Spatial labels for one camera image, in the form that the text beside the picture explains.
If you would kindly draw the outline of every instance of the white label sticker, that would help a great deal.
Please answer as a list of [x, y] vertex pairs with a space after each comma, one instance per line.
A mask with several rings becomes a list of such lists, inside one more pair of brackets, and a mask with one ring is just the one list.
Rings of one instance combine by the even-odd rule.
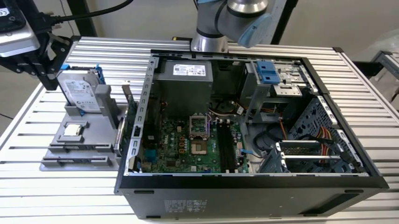
[[204, 212], [208, 200], [164, 200], [167, 212]]
[[66, 80], [64, 83], [76, 107], [86, 112], [99, 112], [100, 107], [90, 83], [83, 80]]
[[174, 66], [175, 76], [206, 76], [204, 65], [176, 64]]
[[242, 115], [243, 112], [244, 112], [244, 108], [242, 106], [239, 106], [239, 108], [238, 108], [238, 114]]
[[0, 8], [0, 16], [7, 16], [10, 14], [8, 8]]

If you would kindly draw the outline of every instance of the wire bundle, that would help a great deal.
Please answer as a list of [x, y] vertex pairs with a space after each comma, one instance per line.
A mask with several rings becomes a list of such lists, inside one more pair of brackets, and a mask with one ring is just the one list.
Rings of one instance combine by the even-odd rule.
[[[323, 138], [323, 139], [328, 139], [328, 140], [332, 140], [332, 136], [331, 136], [331, 133], [328, 131], [328, 129], [326, 127], [320, 127], [320, 130], [319, 130], [319, 133], [316, 135], [316, 138]], [[330, 148], [322, 144], [322, 155], [328, 155], [328, 150]]]

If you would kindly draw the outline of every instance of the metal frame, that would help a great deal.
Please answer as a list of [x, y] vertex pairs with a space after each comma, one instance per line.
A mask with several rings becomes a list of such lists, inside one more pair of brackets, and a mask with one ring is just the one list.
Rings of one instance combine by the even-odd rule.
[[[75, 66], [104, 68], [107, 83], [112, 85], [112, 97], [126, 103], [120, 85], [131, 82], [138, 100], [150, 50], [188, 50], [188, 42], [148, 41], [83, 37], [75, 43], [67, 62]], [[302, 56], [310, 59], [315, 71], [331, 93], [331, 99], [367, 150], [391, 190], [351, 206], [330, 217], [290, 219], [246, 218], [204, 219], [191, 223], [298, 223], [339, 221], [343, 224], [390, 224], [399, 220], [399, 123], [385, 101], [378, 100], [370, 82], [348, 59], [332, 48], [258, 45], [246, 49], [230, 44], [231, 53], [275, 56]], [[66, 98], [60, 91], [46, 91], [39, 86], [24, 108], [0, 137], [0, 215], [11, 222], [96, 222], [107, 224], [136, 221], [131, 206], [120, 196], [114, 196], [116, 171], [40, 172], [39, 163], [47, 152], [52, 135], [64, 116]]]
[[373, 62], [379, 62], [390, 73], [399, 79], [399, 62], [398, 58], [389, 51], [381, 51], [373, 59]]

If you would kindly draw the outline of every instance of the hard drive label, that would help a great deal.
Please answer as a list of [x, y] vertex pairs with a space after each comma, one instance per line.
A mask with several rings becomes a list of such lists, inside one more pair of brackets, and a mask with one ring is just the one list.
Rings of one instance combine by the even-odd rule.
[[76, 107], [86, 112], [99, 112], [100, 107], [90, 83], [83, 80], [66, 80], [64, 83]]

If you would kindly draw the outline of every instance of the green circuit board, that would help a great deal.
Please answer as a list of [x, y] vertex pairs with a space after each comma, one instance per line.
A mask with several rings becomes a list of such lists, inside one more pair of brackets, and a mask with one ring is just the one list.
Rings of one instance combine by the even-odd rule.
[[[238, 134], [240, 135], [239, 125], [232, 123], [230, 127], [235, 140], [243, 143], [240, 136], [238, 136]], [[234, 143], [234, 155], [236, 155], [236, 149], [238, 146]], [[206, 141], [191, 140], [190, 121], [166, 119], [156, 151], [156, 162], [148, 163], [144, 161], [143, 172], [220, 173], [216, 124], [210, 124], [210, 138]], [[243, 157], [243, 164], [238, 166], [238, 172], [248, 172], [246, 157]]]

